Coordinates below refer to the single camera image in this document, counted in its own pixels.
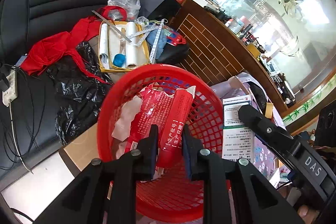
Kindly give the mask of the person right hand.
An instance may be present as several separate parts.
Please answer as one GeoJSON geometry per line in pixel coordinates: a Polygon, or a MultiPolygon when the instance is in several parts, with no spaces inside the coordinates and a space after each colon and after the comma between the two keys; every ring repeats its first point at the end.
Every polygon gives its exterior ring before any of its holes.
{"type": "Polygon", "coordinates": [[[306,205],[302,205],[301,207],[299,207],[297,213],[305,222],[305,224],[312,224],[319,215],[319,211],[310,209],[306,205]]]}

